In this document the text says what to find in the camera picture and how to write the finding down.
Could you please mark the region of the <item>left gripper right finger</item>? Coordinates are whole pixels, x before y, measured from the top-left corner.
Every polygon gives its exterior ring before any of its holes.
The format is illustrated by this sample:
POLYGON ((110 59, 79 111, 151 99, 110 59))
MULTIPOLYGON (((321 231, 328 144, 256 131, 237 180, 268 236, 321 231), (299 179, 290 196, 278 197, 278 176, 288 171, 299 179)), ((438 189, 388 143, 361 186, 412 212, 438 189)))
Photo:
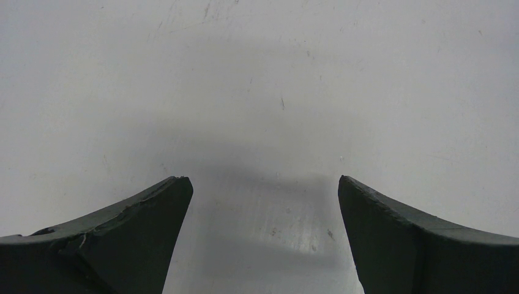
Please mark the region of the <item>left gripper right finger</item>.
POLYGON ((518 239, 440 219, 350 176, 338 200, 365 293, 517 293, 518 239))

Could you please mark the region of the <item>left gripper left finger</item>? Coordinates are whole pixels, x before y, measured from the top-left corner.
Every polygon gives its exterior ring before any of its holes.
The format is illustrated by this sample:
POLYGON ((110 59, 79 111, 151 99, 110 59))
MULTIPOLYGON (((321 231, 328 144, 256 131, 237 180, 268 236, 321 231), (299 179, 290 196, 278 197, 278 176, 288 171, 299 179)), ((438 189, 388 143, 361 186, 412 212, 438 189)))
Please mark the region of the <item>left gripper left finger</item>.
POLYGON ((162 293, 193 195, 187 177, 31 235, 1 238, 2 293, 162 293))

